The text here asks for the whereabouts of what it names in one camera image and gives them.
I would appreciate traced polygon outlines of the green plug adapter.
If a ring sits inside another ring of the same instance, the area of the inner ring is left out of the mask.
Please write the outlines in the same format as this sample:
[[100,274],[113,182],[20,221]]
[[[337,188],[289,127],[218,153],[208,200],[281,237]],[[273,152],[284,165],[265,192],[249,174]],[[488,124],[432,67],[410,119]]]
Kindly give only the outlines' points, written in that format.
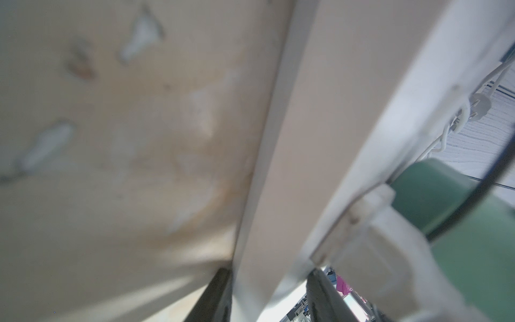
[[[460,206],[477,183],[436,159],[409,166],[390,186],[392,204],[428,234]],[[514,208],[495,195],[432,245],[433,256],[465,302],[491,321],[514,320]]]

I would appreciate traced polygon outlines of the white power strip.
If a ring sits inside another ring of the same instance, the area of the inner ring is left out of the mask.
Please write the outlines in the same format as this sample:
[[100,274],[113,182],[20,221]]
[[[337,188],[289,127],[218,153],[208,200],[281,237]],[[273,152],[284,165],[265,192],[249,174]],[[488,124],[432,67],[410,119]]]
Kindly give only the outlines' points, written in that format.
[[297,1],[233,259],[232,321],[278,321],[351,200],[514,43],[513,1]]

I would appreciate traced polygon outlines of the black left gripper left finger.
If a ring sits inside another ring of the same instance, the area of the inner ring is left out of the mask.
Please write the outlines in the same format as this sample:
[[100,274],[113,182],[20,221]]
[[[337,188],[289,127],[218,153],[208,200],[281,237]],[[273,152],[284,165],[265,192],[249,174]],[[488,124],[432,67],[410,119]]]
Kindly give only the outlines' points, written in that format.
[[185,322],[229,322],[232,307],[233,273],[220,268],[192,308]]

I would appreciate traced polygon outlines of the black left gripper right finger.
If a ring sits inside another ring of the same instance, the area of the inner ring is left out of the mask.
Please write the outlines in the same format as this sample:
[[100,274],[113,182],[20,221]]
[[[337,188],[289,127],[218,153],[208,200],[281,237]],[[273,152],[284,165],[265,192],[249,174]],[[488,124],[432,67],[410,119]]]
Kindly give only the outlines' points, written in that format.
[[354,321],[354,314],[319,268],[307,276],[307,299],[311,321]]

